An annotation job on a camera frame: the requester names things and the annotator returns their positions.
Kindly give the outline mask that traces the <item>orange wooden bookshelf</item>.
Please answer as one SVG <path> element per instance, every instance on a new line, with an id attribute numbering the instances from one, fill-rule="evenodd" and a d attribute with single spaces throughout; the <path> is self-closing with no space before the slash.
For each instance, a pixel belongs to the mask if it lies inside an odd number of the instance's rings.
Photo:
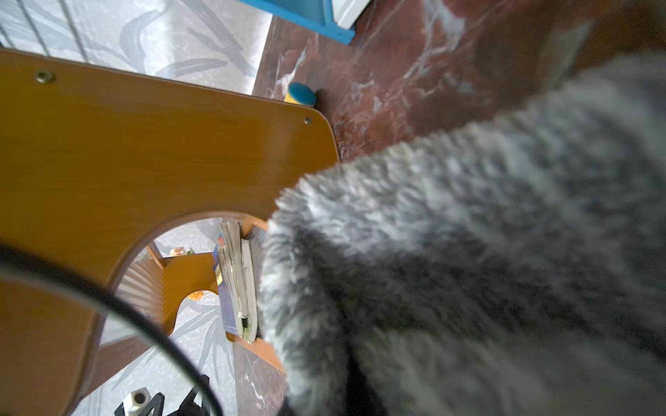
<path id="1" fill-rule="evenodd" d="M 199 219 L 265 227 L 338 162 L 315 109 L 15 50 L 1 53 L 1 412 L 69 415 L 215 291 L 210 256 L 155 241 Z"/>

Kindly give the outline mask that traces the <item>grey fluffy cloth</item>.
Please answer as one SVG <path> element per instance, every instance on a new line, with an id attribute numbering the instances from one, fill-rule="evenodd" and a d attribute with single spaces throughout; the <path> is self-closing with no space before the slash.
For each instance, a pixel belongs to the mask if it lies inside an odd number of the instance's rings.
<path id="1" fill-rule="evenodd" d="M 276 204 L 259 306 L 281 414 L 664 414 L 664 53 Z"/>

